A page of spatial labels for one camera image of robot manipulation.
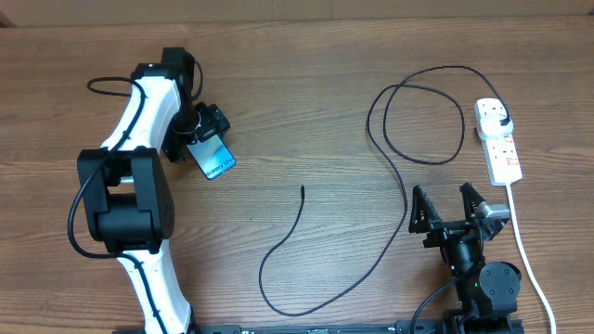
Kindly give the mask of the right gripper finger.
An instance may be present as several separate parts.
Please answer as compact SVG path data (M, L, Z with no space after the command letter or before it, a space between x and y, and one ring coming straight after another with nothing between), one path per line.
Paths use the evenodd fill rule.
M465 219L470 221L475 217L475 213L481 203L485 202L485 199L476 191L476 189L470 183L464 183L459 191L462 195Z
M441 223L442 219L427 194L420 186L414 186L408 232L429 233L436 225Z

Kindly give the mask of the smartphone with blue screen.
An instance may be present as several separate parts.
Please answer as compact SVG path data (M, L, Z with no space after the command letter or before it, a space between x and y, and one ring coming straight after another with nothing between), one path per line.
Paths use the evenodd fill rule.
M214 180L237 163L219 135L188 145L187 148L208 180Z

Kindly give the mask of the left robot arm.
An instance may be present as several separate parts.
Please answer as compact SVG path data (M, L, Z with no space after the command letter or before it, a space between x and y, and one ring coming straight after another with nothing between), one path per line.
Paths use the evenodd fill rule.
M199 100L203 72L183 47L166 47L157 63L140 63L125 78L131 90L112 134L77 160L80 188L68 222L84 206L90 236L105 245L136 292L143 333L196 333L199 326L174 270L170 238L175 208L161 158L187 154L213 180L236 164L223 141L230 123Z

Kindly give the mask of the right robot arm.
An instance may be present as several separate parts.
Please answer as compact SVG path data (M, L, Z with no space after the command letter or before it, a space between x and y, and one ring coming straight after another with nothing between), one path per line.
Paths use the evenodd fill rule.
M409 321L399 321L401 333L522 333L517 311L522 274L512 263L491 262L484 257L484 245L510 220L504 204L488 203L471 184L460 186L464 218L446 222L420 186L413 188L408 231L424 234L423 247L437 248L452 279L427 297ZM423 309L447 289L455 288L458 308L446 310L441 318L423 320Z

